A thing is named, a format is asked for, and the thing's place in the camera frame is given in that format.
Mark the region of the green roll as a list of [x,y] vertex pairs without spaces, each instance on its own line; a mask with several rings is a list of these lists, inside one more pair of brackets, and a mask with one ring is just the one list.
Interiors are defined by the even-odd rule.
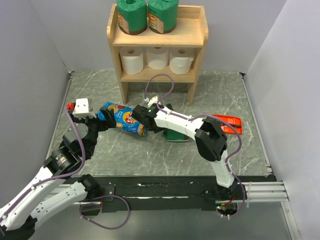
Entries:
[[170,33],[177,25],[178,6],[178,0],[149,0],[149,28],[158,34]]
[[189,137],[172,129],[165,129],[164,136],[168,142],[185,143],[189,141]]
[[118,0],[117,23],[128,35],[138,35],[147,29],[147,3],[145,0]]

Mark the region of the white paper roll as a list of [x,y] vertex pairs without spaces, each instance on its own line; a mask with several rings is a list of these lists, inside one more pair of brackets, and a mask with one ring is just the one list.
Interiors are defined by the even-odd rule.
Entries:
[[172,47],[170,49],[169,68],[174,74],[187,74],[194,58],[194,48]]
[[147,66],[154,70],[162,70],[168,65],[168,47],[147,47],[146,62]]
[[144,68],[143,49],[126,46],[119,49],[123,71],[129,75],[140,73]]

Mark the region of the green roll front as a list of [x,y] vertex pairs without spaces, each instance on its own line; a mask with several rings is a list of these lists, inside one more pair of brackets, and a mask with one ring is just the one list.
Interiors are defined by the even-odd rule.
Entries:
[[145,0],[118,0],[117,23],[128,35],[138,35],[147,29],[147,3]]

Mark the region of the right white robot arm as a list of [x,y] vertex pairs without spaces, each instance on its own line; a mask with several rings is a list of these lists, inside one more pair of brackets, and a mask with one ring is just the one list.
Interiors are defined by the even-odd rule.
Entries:
[[228,138],[212,115],[195,119],[154,103],[148,108],[137,105],[132,117],[154,133],[173,130],[193,139],[200,156],[212,166],[219,195],[228,200],[236,194],[237,180],[227,160]]

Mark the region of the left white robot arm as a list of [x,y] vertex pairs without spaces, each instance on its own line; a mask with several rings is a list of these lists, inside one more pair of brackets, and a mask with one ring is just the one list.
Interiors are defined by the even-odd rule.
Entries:
[[71,127],[63,135],[59,148],[44,161],[30,183],[0,209],[2,240],[28,240],[36,228],[56,213],[78,201],[94,201],[99,195],[99,183],[90,174],[84,174],[67,190],[47,197],[93,156],[99,132],[117,126],[114,111],[105,107],[92,117],[74,116],[68,107],[65,112]]

